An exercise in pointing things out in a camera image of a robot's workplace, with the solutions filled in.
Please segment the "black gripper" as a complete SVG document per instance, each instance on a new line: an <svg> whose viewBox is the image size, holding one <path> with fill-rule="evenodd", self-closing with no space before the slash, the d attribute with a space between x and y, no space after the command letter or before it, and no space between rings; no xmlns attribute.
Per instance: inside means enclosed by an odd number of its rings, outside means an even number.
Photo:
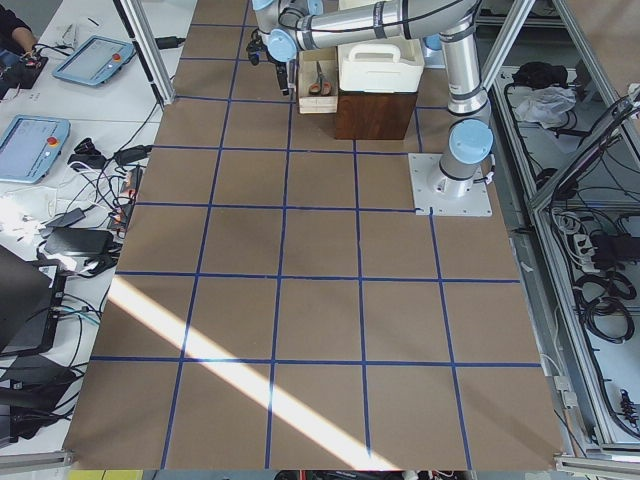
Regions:
<svg viewBox="0 0 640 480"><path fill-rule="evenodd" d="M292 90L293 64L295 58L295 40L285 30L276 28L269 33L256 28L251 32L246 47L249 61L256 66L260 54L265 53L267 60L275 65L278 88L283 96L289 96Z"/></svg>

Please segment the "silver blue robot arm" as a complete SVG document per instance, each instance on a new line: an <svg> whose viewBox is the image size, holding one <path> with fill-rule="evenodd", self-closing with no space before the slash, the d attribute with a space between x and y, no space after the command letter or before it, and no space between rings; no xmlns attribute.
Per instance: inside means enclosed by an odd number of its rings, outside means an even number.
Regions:
<svg viewBox="0 0 640 480"><path fill-rule="evenodd" d="M449 82L449 112L487 122L489 106L475 42L478 1L344 1L325 12L322 1L254 1L257 39L252 61L264 51L280 69L302 51L355 47L404 39L420 44L425 64L441 65Z"/></svg>

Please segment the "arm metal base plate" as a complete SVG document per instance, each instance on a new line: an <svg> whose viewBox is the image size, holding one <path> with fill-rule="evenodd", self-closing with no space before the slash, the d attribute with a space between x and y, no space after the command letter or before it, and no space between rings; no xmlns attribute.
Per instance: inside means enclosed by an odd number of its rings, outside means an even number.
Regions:
<svg viewBox="0 0 640 480"><path fill-rule="evenodd" d="M440 169L441 154L410 153L409 173L417 215L443 217L491 217L492 207L482 169L474 176L453 180Z"/></svg>

